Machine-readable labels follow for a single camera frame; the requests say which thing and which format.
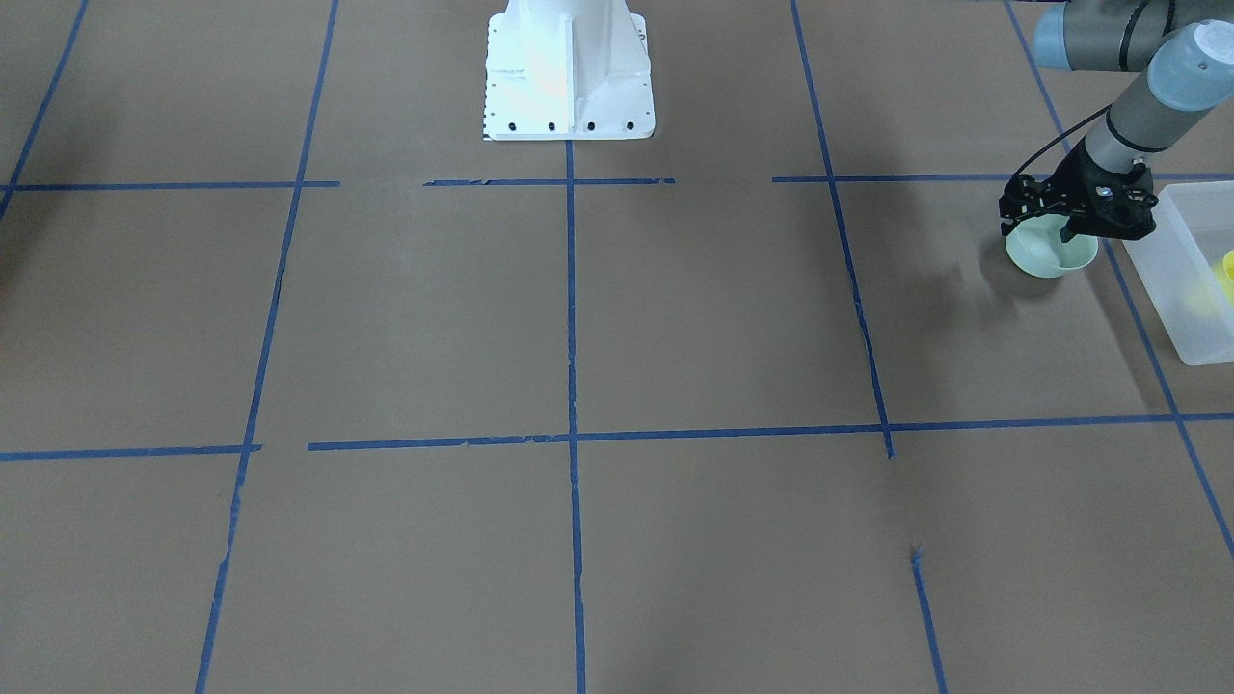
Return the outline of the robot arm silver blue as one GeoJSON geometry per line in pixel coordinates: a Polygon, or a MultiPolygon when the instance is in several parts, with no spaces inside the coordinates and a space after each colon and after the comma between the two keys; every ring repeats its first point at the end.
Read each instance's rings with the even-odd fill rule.
{"type": "Polygon", "coordinates": [[[1154,231],[1154,157],[1232,98],[1232,14],[1229,1],[1066,1],[1041,14],[1037,65],[1132,75],[1044,183],[1062,243],[1154,231]]]}

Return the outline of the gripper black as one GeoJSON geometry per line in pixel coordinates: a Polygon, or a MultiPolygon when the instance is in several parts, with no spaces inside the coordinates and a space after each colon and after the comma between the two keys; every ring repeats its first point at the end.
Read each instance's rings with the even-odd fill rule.
{"type": "Polygon", "coordinates": [[[1062,203],[1066,224],[1060,241],[1083,236],[1137,241],[1157,227],[1153,210],[1157,205],[1153,172],[1141,158],[1130,162],[1129,170],[1106,170],[1079,144],[1055,170],[1055,191],[1062,203]]]}

